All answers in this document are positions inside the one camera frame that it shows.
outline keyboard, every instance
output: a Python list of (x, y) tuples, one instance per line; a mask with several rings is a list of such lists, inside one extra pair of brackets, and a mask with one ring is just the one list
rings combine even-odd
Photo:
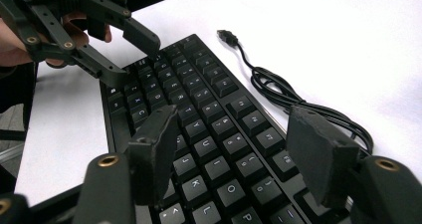
[(316, 205), (286, 134), (198, 36), (125, 69), (135, 82), (101, 84), (109, 151), (124, 151), (166, 105), (177, 106), (180, 130), (167, 193), (159, 205), (136, 207), (138, 223), (350, 222), (348, 208)]

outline white table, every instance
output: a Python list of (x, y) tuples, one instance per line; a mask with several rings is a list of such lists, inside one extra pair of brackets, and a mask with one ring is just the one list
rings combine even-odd
[[(133, 14), (162, 47), (196, 33), (286, 129), (287, 117), (249, 83), (250, 62), (278, 73), (310, 103), (341, 111), (372, 135), (374, 154), (422, 180), (422, 0), (166, 0)], [(144, 55), (112, 30), (92, 45), (123, 67)], [(40, 66), (16, 192), (30, 205), (81, 184), (107, 152), (99, 81), (78, 67)]]

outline robotic hand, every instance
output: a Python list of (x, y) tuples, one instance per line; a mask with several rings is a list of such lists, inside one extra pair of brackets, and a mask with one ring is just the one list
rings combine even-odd
[[(125, 4), (126, 0), (0, 0), (0, 15), (34, 62), (47, 58), (63, 60), (65, 64), (80, 66), (109, 87), (120, 88), (130, 79), (128, 73), (92, 46), (78, 48), (60, 18), (81, 11), (87, 14), (91, 36), (103, 40), (104, 27), (109, 24), (121, 29), (123, 37), (139, 50), (154, 57), (159, 51), (159, 38), (131, 19)], [(37, 30), (48, 37), (48, 43), (41, 41)]]

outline keyboard cable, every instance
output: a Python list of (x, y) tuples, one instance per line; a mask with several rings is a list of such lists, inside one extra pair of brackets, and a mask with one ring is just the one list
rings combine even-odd
[(369, 132), (358, 123), (352, 121), (345, 114), (333, 110), (331, 108), (308, 103), (303, 100), (293, 89), (293, 87), (280, 76), (261, 67), (252, 66), (246, 59), (245, 52), (239, 44), (238, 38), (230, 31), (218, 30), (218, 37), (230, 47), (236, 49), (242, 54), (244, 63), (252, 70), (251, 83), (255, 89), (268, 99), (271, 103), (283, 107), (286, 114), (292, 106), (298, 106), (317, 112), (325, 117), (329, 122), (338, 125), (350, 131), (350, 138), (356, 139), (359, 137), (366, 148), (361, 148), (363, 156), (372, 154), (373, 140)]

